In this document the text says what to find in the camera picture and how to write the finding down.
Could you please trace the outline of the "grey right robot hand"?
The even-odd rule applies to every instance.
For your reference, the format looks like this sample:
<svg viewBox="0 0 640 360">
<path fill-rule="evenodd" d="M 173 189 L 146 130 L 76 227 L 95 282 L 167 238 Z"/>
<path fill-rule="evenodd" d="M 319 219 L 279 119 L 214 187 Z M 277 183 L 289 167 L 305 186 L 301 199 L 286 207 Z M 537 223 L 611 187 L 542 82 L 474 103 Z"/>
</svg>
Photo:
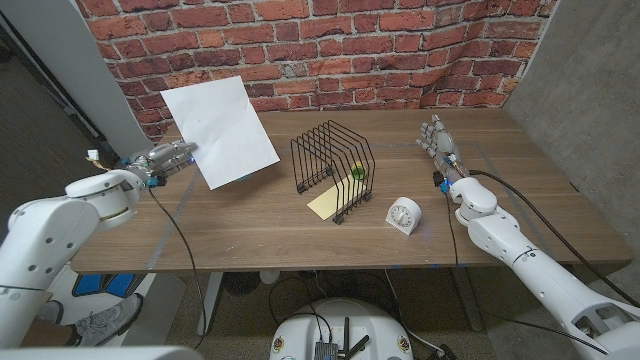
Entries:
<svg viewBox="0 0 640 360">
<path fill-rule="evenodd" d="M 451 184 L 469 177 L 469 171 L 461 161 L 458 146 L 438 115 L 433 115 L 430 123 L 421 125 L 421 133 L 416 143 L 432 158 L 436 170 Z"/>
</svg>

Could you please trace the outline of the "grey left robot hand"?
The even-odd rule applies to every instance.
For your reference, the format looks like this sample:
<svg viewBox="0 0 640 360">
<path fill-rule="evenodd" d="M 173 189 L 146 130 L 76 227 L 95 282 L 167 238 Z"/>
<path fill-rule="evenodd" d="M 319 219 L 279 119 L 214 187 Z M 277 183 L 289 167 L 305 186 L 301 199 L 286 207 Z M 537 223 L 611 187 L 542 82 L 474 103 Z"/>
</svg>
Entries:
<svg viewBox="0 0 640 360">
<path fill-rule="evenodd" d="M 138 155 L 124 166 L 137 175 L 145 184 L 159 183 L 195 163 L 192 152 L 197 149 L 194 142 L 183 139 L 156 146 L 146 155 Z"/>
</svg>

